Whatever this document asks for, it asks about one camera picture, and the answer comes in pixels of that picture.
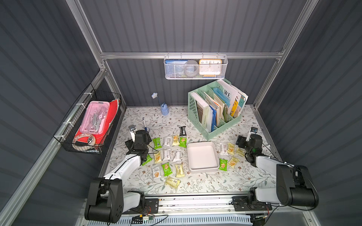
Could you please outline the green cookie packet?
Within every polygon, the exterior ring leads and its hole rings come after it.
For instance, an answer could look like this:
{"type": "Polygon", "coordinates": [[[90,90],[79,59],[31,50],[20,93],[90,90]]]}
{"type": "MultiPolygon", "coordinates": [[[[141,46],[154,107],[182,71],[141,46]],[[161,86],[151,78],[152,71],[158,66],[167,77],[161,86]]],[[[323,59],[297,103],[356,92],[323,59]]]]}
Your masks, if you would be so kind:
{"type": "Polygon", "coordinates": [[[228,166],[228,160],[226,159],[219,159],[219,170],[222,171],[227,171],[227,166],[228,166]]]}
{"type": "Polygon", "coordinates": [[[142,166],[145,166],[146,164],[148,164],[149,162],[151,162],[153,159],[151,158],[151,156],[148,154],[146,157],[145,162],[142,163],[142,166]]]}
{"type": "Polygon", "coordinates": [[[179,144],[180,147],[184,147],[186,148],[187,147],[187,138],[186,137],[180,137],[180,144],[179,144]]]}
{"type": "Polygon", "coordinates": [[[158,150],[158,149],[162,148],[161,138],[160,137],[154,138],[152,140],[153,140],[155,150],[158,150]]]}
{"type": "Polygon", "coordinates": [[[172,168],[169,165],[169,163],[162,164],[162,169],[163,169],[165,177],[167,177],[173,173],[172,168]]]}

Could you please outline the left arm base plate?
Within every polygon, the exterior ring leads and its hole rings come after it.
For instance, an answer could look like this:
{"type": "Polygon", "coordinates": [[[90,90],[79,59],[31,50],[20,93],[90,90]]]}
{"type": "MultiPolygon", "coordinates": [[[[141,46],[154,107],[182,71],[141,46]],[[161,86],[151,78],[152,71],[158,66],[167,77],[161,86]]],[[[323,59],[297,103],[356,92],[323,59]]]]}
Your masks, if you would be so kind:
{"type": "Polygon", "coordinates": [[[140,206],[132,208],[124,212],[124,214],[157,214],[159,208],[158,198],[146,198],[141,202],[140,206]]]}

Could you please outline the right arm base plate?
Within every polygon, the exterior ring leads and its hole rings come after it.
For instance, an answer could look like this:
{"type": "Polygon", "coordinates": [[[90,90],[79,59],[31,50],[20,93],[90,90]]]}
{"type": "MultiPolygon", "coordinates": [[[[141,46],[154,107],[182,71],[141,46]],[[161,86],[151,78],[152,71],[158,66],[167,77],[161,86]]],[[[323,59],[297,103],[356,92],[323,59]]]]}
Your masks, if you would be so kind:
{"type": "Polygon", "coordinates": [[[235,211],[271,211],[273,209],[270,204],[250,200],[247,196],[233,196],[231,205],[235,211]]]}

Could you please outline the black cookie packet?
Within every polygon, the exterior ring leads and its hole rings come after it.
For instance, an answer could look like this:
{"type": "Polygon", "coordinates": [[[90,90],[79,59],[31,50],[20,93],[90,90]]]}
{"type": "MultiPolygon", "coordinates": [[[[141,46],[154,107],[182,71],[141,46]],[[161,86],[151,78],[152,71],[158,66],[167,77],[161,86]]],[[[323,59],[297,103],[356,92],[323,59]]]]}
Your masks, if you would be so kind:
{"type": "Polygon", "coordinates": [[[186,137],[187,133],[186,133],[186,126],[181,126],[180,128],[180,137],[186,137]]]}

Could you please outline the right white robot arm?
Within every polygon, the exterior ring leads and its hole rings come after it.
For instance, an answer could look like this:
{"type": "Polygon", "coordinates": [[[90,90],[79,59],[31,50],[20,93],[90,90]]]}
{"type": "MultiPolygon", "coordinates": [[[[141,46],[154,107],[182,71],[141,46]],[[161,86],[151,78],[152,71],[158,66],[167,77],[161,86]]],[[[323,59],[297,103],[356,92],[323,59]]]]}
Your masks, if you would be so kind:
{"type": "Polygon", "coordinates": [[[258,134],[238,136],[236,144],[246,151],[248,163],[276,177],[276,187],[251,188],[247,197],[248,205],[273,203],[310,210],[318,206],[319,196],[307,167],[281,162],[263,154],[263,140],[258,134]]]}

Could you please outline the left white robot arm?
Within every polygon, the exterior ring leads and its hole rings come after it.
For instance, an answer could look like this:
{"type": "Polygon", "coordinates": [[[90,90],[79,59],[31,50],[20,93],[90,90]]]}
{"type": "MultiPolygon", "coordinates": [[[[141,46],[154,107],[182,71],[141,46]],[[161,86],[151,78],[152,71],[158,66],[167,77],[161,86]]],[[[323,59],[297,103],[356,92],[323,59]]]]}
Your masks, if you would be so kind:
{"type": "Polygon", "coordinates": [[[124,212],[133,209],[141,213],[145,209],[143,192],[123,191],[123,181],[146,162],[152,141],[145,130],[136,131],[134,137],[125,159],[111,172],[91,182],[84,212],[86,220],[117,223],[124,212]]]}

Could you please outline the yellow cookie packet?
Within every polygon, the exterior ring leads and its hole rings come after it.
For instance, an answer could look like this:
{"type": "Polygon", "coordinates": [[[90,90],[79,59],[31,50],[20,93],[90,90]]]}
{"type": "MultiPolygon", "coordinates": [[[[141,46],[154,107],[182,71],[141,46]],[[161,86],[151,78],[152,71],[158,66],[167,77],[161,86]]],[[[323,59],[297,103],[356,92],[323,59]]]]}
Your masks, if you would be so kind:
{"type": "Polygon", "coordinates": [[[238,148],[236,149],[236,154],[237,154],[238,156],[244,157],[245,154],[246,154],[246,151],[245,151],[245,149],[238,147],[238,148]]]}
{"type": "Polygon", "coordinates": [[[179,135],[174,135],[172,146],[179,146],[179,145],[180,145],[180,137],[179,137],[179,135]]]}
{"type": "Polygon", "coordinates": [[[154,153],[154,163],[158,164],[161,162],[162,162],[161,153],[158,151],[158,152],[154,153]]]}
{"type": "Polygon", "coordinates": [[[239,163],[239,159],[236,157],[232,157],[229,161],[228,161],[228,166],[230,166],[231,168],[235,168],[236,164],[239,163]]]}
{"type": "Polygon", "coordinates": [[[165,181],[165,184],[169,185],[173,189],[177,189],[180,182],[181,181],[179,179],[175,179],[175,178],[172,178],[172,177],[168,176],[166,181],[165,181]]]}
{"type": "Polygon", "coordinates": [[[229,156],[235,155],[235,145],[234,144],[232,144],[232,143],[227,144],[227,153],[229,156]]]}
{"type": "Polygon", "coordinates": [[[177,178],[185,177],[185,172],[182,164],[176,164],[175,169],[177,178]]]}

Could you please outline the silver white cookie packet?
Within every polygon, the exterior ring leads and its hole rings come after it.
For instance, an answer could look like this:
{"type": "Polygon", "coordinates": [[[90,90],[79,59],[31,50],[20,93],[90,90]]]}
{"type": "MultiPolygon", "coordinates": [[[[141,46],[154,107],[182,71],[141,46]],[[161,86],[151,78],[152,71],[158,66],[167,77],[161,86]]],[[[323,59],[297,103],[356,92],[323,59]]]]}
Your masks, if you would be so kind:
{"type": "Polygon", "coordinates": [[[159,167],[153,167],[153,168],[152,168],[152,173],[153,173],[153,177],[154,177],[155,179],[159,179],[159,178],[162,177],[161,171],[160,171],[160,168],[159,168],[159,167]]]}

